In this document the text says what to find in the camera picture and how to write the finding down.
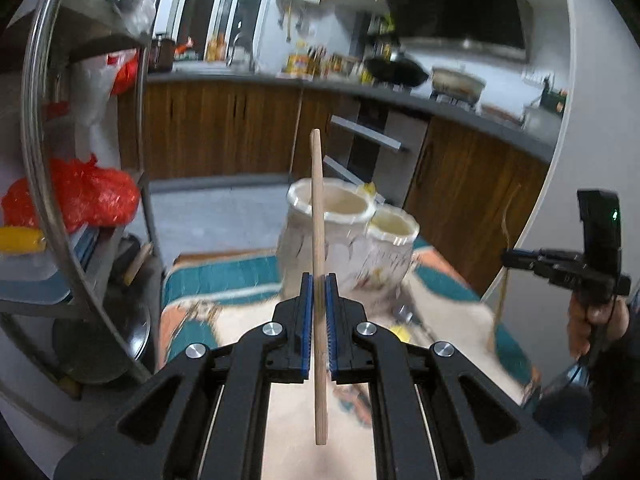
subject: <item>metal screw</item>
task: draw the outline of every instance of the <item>metal screw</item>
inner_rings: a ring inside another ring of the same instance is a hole
[[[362,323],[358,323],[356,330],[360,335],[374,335],[376,333],[377,328],[372,322],[365,321]]]
[[[433,345],[433,351],[436,352],[436,354],[438,354],[440,357],[451,357],[456,349],[451,343],[447,343],[446,341],[438,341],[435,345]]]
[[[280,332],[282,332],[282,325],[275,321],[270,321],[262,327],[262,333],[264,335],[275,336],[279,335]]]
[[[207,352],[207,347],[202,343],[193,343],[187,346],[187,357],[190,359],[200,359]]]

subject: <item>red plastic bag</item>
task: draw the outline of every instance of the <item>red plastic bag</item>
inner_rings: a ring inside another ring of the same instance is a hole
[[[129,88],[131,88],[136,83],[136,74],[138,73],[138,53],[132,58],[129,59],[121,68],[118,70],[118,74],[116,75],[116,81],[113,83],[113,87],[111,88],[111,95],[120,95],[124,94]]]
[[[136,215],[140,190],[133,179],[124,171],[98,168],[96,163],[95,155],[88,162],[51,159],[54,193],[70,233],[85,223],[98,227],[126,225]],[[38,226],[25,178],[8,189],[2,209],[5,225]]]

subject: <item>tile floor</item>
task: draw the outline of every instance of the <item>tile floor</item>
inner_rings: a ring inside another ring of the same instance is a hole
[[[287,215],[288,186],[231,187],[158,192],[151,197],[162,260],[276,246]],[[129,232],[146,239],[142,206]]]

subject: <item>wooden cabinet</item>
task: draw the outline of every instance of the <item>wooden cabinet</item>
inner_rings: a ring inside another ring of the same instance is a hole
[[[509,198],[514,194],[507,226],[515,241],[547,170],[501,140],[434,117],[404,208],[425,240],[482,295],[501,267],[506,241],[500,226]]]
[[[338,105],[340,96],[332,92],[305,90],[300,107],[300,124],[293,155],[291,174],[297,180],[311,176],[311,130],[318,128],[321,134],[322,156],[328,143],[327,131],[331,115]]]
[[[150,84],[145,167],[152,180],[288,173],[300,90],[230,82]],[[136,166],[133,92],[118,100],[123,167]]]

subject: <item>oven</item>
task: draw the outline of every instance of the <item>oven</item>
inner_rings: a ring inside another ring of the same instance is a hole
[[[367,99],[344,98],[331,117],[324,174],[373,182],[379,202],[402,207],[428,120]]]

